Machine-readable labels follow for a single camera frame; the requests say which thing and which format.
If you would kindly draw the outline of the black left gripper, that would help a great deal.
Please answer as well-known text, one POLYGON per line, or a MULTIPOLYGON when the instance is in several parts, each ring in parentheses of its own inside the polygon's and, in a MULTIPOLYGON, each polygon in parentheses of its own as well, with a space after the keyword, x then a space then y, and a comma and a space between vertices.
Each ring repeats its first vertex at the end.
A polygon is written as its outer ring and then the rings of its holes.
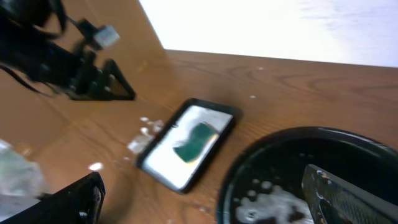
POLYGON ((65 33, 67 19, 61 1, 1 1, 1 69, 31 91, 16 70, 73 100, 134 101, 136 93, 113 59, 101 72, 94 52, 71 53, 53 42, 65 33))

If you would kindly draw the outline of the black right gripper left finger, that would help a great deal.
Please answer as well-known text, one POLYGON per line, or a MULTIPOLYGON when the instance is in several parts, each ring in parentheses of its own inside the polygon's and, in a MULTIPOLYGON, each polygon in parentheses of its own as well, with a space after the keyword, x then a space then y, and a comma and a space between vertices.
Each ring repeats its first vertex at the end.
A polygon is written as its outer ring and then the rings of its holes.
POLYGON ((99 172, 91 172, 54 194, 3 220, 5 224, 95 224, 100 218, 104 182, 99 172))

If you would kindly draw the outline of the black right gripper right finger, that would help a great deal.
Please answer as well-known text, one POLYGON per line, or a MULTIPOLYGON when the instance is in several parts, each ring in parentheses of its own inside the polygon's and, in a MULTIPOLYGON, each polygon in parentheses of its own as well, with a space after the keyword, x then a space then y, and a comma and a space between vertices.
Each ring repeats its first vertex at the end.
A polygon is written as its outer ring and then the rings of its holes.
POLYGON ((397 223, 397 206, 313 164, 305 167, 302 192, 314 223, 397 223))

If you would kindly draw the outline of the green yellow sponge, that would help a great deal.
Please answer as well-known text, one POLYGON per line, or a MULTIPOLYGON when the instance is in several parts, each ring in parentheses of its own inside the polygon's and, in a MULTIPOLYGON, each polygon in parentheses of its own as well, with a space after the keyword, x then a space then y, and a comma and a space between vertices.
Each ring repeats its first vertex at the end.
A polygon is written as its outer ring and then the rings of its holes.
POLYGON ((174 153, 185 163, 197 160, 205 146, 218 137, 218 131, 206 123, 196 125, 188 135, 188 139, 178 147, 173 147, 174 153))

